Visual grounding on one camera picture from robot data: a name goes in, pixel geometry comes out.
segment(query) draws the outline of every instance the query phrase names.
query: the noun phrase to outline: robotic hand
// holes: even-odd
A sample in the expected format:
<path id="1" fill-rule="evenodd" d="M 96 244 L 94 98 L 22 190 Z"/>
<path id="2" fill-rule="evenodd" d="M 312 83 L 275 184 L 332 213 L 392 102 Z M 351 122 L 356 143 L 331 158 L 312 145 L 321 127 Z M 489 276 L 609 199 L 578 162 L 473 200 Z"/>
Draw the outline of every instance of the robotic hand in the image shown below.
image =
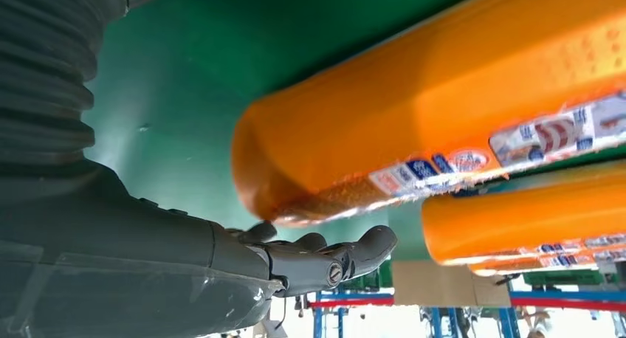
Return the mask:
<path id="1" fill-rule="evenodd" d="M 272 297 L 381 264 L 387 227 L 327 246 L 268 242 L 131 197 L 83 157 L 104 29 L 136 0 L 0 0 L 0 337 L 203 337 L 254 325 Z"/>
<path id="2" fill-rule="evenodd" d="M 272 297 L 332 289 L 375 270 L 387 227 L 327 246 L 270 241 L 132 198 L 83 161 L 0 171 L 0 336 L 202 337 L 262 320 Z"/>

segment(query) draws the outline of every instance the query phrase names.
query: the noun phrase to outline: screw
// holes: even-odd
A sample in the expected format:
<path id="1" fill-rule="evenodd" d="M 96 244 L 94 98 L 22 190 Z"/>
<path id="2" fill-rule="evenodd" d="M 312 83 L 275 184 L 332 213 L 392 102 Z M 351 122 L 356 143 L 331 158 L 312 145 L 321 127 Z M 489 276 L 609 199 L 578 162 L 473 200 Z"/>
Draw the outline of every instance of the screw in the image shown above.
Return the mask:
<path id="1" fill-rule="evenodd" d="M 329 268 L 329 284 L 331 284 L 331 286 L 336 286 L 341 281 L 342 276 L 343 270 L 341 269 L 341 265 L 337 262 L 331 264 Z"/>

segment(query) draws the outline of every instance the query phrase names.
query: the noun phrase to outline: orange bottle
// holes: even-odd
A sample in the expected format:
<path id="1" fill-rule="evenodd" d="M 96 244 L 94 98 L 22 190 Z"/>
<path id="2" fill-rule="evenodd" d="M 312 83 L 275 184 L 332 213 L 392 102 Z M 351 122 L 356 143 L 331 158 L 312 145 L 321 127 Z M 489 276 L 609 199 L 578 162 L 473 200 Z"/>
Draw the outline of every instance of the orange bottle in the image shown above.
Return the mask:
<path id="1" fill-rule="evenodd" d="M 267 221 L 346 217 L 624 142 L 624 88 L 626 0 L 470 0 L 251 105 L 233 177 Z"/>
<path id="2" fill-rule="evenodd" d="M 478 263 L 470 265 L 469 268 L 477 275 L 488 277 L 545 270 L 590 269 L 598 264 L 623 261 L 626 261 L 626 246 L 615 246 L 612 249 L 604 250 L 586 249 L 570 255 L 549 255 L 518 261 Z"/>
<path id="3" fill-rule="evenodd" d="M 477 264 L 537 259 L 547 252 L 545 244 L 557 244 L 554 252 L 561 253 L 622 245 L 625 161 L 527 178 L 488 186 L 495 193 L 487 189 L 485 195 L 427 199 L 422 223 L 433 259 L 444 265 Z M 518 187 L 519 182 L 532 187 Z"/>

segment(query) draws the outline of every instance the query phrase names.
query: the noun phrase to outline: red metal bar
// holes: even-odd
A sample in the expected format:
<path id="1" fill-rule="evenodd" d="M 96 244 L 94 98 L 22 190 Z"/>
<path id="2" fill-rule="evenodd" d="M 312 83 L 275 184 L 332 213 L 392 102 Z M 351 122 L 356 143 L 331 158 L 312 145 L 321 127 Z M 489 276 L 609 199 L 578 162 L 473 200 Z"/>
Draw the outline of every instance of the red metal bar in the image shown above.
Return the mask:
<path id="1" fill-rule="evenodd" d="M 606 303 L 601 301 L 559 300 L 559 299 L 511 299 L 514 306 L 539 306 L 559 308 L 581 308 L 598 311 L 626 311 L 626 303 Z"/>
<path id="2" fill-rule="evenodd" d="M 392 306 L 395 301 L 391 299 L 367 299 L 367 300 L 335 300 L 335 301 L 318 301 L 309 303 L 311 308 L 333 308 L 347 306 Z"/>

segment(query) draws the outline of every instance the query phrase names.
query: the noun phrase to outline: cardboard box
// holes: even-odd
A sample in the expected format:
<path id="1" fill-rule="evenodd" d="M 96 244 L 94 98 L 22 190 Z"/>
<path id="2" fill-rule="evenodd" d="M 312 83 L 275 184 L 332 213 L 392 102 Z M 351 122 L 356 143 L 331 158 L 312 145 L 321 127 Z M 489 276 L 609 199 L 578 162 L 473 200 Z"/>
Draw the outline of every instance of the cardboard box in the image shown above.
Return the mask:
<path id="1" fill-rule="evenodd" d="M 502 277 L 479 277 L 465 266 L 439 266 L 430 260 L 394 261 L 391 270 L 397 305 L 511 306 L 507 285 L 495 285 Z"/>

